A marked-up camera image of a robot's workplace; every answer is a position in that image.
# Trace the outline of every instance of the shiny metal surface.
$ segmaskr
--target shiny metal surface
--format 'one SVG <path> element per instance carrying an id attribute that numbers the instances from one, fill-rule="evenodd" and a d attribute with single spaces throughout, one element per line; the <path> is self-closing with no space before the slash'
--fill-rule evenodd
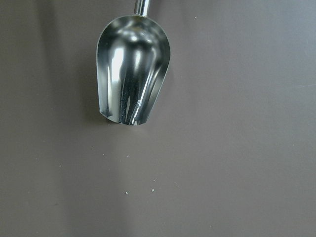
<path id="1" fill-rule="evenodd" d="M 134 13 L 147 16 L 151 0 L 136 0 Z"/>
<path id="2" fill-rule="evenodd" d="M 145 123 L 169 60 L 168 39 L 155 21 L 140 15 L 113 20 L 97 47 L 100 113 L 118 123 Z"/>

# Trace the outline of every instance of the metal handle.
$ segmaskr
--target metal handle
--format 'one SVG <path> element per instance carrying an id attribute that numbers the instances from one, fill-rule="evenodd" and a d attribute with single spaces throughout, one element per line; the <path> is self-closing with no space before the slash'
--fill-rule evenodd
<path id="1" fill-rule="evenodd" d="M 136 0 L 134 13 L 147 16 L 150 0 Z"/>

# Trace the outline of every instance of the silver scoop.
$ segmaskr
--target silver scoop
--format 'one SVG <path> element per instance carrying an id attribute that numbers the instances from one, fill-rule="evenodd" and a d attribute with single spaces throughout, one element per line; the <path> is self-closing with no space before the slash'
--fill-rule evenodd
<path id="1" fill-rule="evenodd" d="M 168 69 L 169 42 L 147 17 L 149 3 L 137 0 L 134 14 L 113 20 L 98 41 L 100 113 L 114 122 L 145 123 Z"/>

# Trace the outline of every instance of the scoop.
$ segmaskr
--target scoop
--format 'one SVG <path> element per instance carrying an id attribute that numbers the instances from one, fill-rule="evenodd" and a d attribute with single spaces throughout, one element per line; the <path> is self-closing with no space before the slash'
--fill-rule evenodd
<path id="1" fill-rule="evenodd" d="M 100 113 L 113 122 L 146 123 L 169 66 L 169 42 L 147 17 L 149 3 L 137 0 L 134 14 L 114 19 L 98 41 Z"/>

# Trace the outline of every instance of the dark gray table surface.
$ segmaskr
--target dark gray table surface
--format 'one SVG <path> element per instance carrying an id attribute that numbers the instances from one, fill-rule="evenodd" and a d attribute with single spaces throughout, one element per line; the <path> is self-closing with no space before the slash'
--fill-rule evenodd
<path id="1" fill-rule="evenodd" d="M 0 1 L 0 236 L 315 237 L 316 1 L 153 0 L 171 62 L 135 127 L 95 64 L 133 8 Z"/>

